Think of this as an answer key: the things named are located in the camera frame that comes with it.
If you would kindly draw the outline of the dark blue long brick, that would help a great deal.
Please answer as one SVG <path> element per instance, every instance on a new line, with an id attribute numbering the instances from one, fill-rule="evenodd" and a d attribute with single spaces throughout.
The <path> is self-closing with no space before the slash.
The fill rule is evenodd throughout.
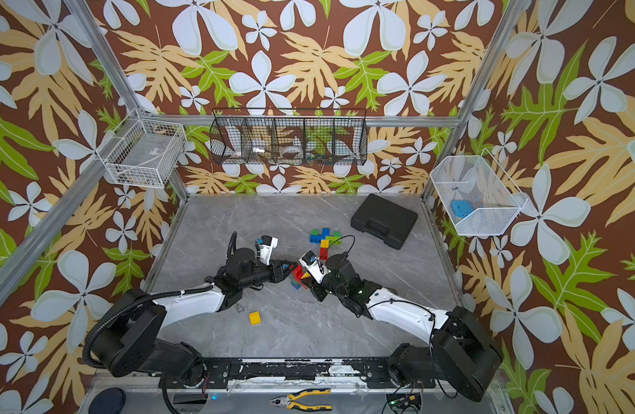
<path id="1" fill-rule="evenodd" d="M 325 240 L 327 237 L 331 236 L 331 230 L 329 228 L 322 228 L 322 236 L 309 236 L 310 243 L 320 244 L 322 240 Z"/>

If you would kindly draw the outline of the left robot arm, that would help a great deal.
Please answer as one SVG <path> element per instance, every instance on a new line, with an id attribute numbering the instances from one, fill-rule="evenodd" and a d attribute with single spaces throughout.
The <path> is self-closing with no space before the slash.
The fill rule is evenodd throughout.
<path id="1" fill-rule="evenodd" d="M 133 288 L 125 293 L 88 332 L 83 362 L 116 378 L 160 374 L 187 386 L 200 384 L 205 376 L 203 355 L 188 343 L 162 340 L 160 331 L 190 317 L 226 311 L 245 290 L 281 283 L 299 266 L 273 259 L 275 237 L 261 236 L 254 248 L 238 248 L 237 239 L 233 233 L 225 264 L 200 286 L 164 293 Z"/>

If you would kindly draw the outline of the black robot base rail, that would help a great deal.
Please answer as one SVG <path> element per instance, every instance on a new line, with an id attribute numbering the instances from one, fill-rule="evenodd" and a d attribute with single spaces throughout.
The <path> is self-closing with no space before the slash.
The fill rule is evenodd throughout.
<path id="1" fill-rule="evenodd" d="M 386 389 L 404 386 L 434 388 L 436 380 L 403 374 L 390 357 L 353 358 L 206 358 L 186 374 L 171 374 L 174 388 L 233 391 L 237 386 L 351 386 Z"/>

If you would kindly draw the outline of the red long brick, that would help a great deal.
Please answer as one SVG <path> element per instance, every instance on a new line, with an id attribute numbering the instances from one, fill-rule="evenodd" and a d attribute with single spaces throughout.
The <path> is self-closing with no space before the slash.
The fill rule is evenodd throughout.
<path id="1" fill-rule="evenodd" d="M 295 267 L 295 269 L 293 270 L 293 278 L 297 281 L 300 282 L 304 276 L 304 269 L 301 265 L 298 265 L 297 267 Z"/>

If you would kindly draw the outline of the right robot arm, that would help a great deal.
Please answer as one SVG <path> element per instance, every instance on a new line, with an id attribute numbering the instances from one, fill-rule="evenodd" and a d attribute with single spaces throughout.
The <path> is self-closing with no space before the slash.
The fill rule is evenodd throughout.
<path id="1" fill-rule="evenodd" d="M 387 359 L 395 386 L 441 386 L 480 402 L 503 362 L 501 348 L 477 317 L 462 306 L 438 310 L 400 297 L 374 281 L 362 279 L 347 254 L 320 260 L 307 252 L 300 265 L 308 272 L 308 289 L 318 301 L 328 295 L 356 317 L 391 324 L 423 345 L 403 343 Z"/>

